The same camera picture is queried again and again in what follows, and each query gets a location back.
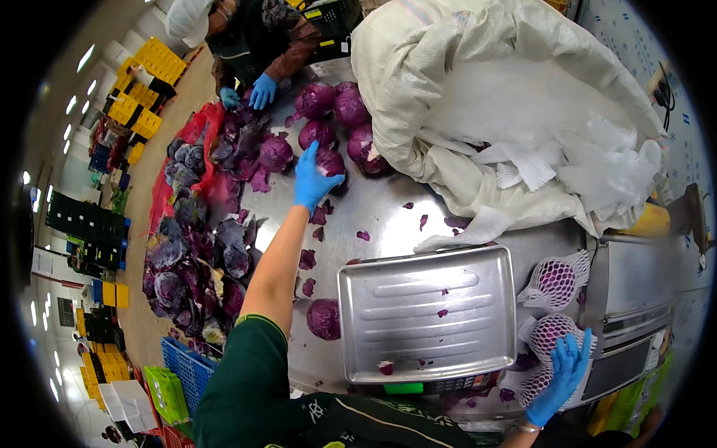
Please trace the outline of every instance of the gloved hand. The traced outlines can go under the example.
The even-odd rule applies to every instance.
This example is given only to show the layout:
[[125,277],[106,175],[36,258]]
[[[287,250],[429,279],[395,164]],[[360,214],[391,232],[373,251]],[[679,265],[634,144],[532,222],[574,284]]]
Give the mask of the gloved hand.
[[235,108],[239,105],[239,94],[230,87],[219,89],[219,97],[222,99],[224,109]]
[[249,99],[249,107],[254,109],[263,109],[267,104],[274,102],[274,91],[276,91],[276,81],[271,79],[266,73],[262,73],[259,79],[254,81],[254,90],[252,97]]
[[575,337],[568,334],[565,339],[558,338],[551,352],[553,358],[553,379],[548,387],[530,403],[526,409],[526,420],[535,426],[545,426],[548,420],[560,409],[575,392],[585,374],[590,358],[590,340],[592,329],[585,330],[582,349],[578,349]]
[[345,176],[336,174],[324,177],[316,169],[316,150],[318,140],[313,141],[296,163],[296,182],[294,183],[294,204],[303,205],[313,216],[318,202],[335,186],[343,182]]

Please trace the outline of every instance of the stainless steel table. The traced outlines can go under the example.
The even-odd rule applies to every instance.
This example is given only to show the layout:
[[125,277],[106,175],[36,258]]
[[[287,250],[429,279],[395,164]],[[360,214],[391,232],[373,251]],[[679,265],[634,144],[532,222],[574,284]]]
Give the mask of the stainless steel table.
[[[335,85],[340,81],[355,80],[347,59],[340,59],[324,64],[316,69],[318,76],[313,81],[321,80]],[[296,86],[288,95],[277,97],[272,107],[270,130],[274,133],[286,130],[288,141],[298,156],[302,151],[298,145],[298,133],[306,120],[296,120],[293,126],[285,129],[287,116],[295,112],[294,97],[302,87]],[[336,126],[339,139],[339,151],[343,154],[348,171],[346,177],[347,191],[341,197],[329,196],[334,213],[326,217],[326,237],[319,242],[311,234],[319,226],[309,224],[304,237],[305,249],[316,251],[316,266],[309,270],[300,270],[301,277],[298,297],[302,297],[300,286],[308,278],[316,280],[312,298],[336,298],[336,272],[350,259],[371,259],[395,257],[413,253],[416,244],[435,235],[452,236],[452,228],[448,227],[443,218],[450,216],[441,198],[432,193],[430,188],[416,183],[410,177],[400,173],[390,176],[369,179],[365,178],[346,155],[348,133]],[[256,248],[263,252],[279,229],[293,200],[294,173],[287,176],[272,174],[269,193],[252,193],[247,184],[242,197],[242,208],[250,210],[258,219],[263,219],[257,234]],[[402,207],[413,202],[411,210]],[[421,232],[419,220],[421,215],[428,215],[428,222]],[[359,231],[371,235],[366,242],[356,237]],[[564,220],[536,227],[533,229],[508,232],[496,241],[511,249],[516,292],[520,292],[528,283],[533,267],[548,256],[564,256],[585,247],[584,231],[572,220]],[[289,342],[289,378],[292,386],[306,392],[327,391],[345,393],[350,386],[343,378],[341,361],[341,342],[324,341],[315,337],[306,325],[306,310],[310,300],[298,300],[294,306],[293,325]],[[565,313],[577,319],[578,307],[574,302]],[[518,307],[520,325],[528,314],[540,316],[541,311],[535,308]],[[518,352],[525,352],[524,346]],[[452,415],[458,420],[475,420],[495,416],[495,413],[510,413],[513,408],[520,409],[516,402],[512,406],[500,403],[498,390],[491,395],[478,399],[478,406],[471,409],[464,404],[456,406]]]

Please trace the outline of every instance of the dark apron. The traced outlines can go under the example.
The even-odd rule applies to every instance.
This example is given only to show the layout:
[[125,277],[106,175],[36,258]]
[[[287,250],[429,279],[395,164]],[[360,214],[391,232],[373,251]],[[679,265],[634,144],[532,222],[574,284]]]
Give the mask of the dark apron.
[[221,57],[245,86],[252,85],[290,42],[285,33],[264,26],[262,4],[263,0],[242,0],[227,29],[206,38],[212,54]]
[[475,448],[473,440],[440,411],[401,399],[337,396],[326,415],[307,428],[292,448]]

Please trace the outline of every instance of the green shirt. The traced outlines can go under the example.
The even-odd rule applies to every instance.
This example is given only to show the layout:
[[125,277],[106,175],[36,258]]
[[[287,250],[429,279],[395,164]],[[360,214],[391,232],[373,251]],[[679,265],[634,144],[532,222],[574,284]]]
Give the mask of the green shirt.
[[325,415],[333,394],[289,398],[287,350],[271,319],[237,321],[194,414],[197,448],[286,445]]

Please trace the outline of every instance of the white foam net sleeve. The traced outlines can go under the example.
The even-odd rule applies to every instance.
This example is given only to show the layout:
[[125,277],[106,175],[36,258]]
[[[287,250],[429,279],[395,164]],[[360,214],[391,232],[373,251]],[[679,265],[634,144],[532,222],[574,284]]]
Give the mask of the white foam net sleeve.
[[[506,371],[504,377],[498,381],[498,387],[510,389],[516,393],[518,403],[527,408],[528,405],[541,393],[553,379],[553,366],[541,364],[526,372]],[[560,406],[559,411],[564,411],[579,395],[579,389],[570,395],[568,401]]]
[[589,278],[590,258],[586,250],[567,257],[548,257],[533,270],[528,286],[518,294],[518,301],[526,307],[555,313],[570,303]]
[[[530,316],[518,329],[518,337],[528,344],[543,363],[552,363],[550,352],[555,348],[558,338],[564,338],[568,333],[575,337],[578,347],[581,348],[585,332],[565,314],[548,314],[540,320]],[[590,340],[590,353],[596,346],[597,337],[593,335]]]

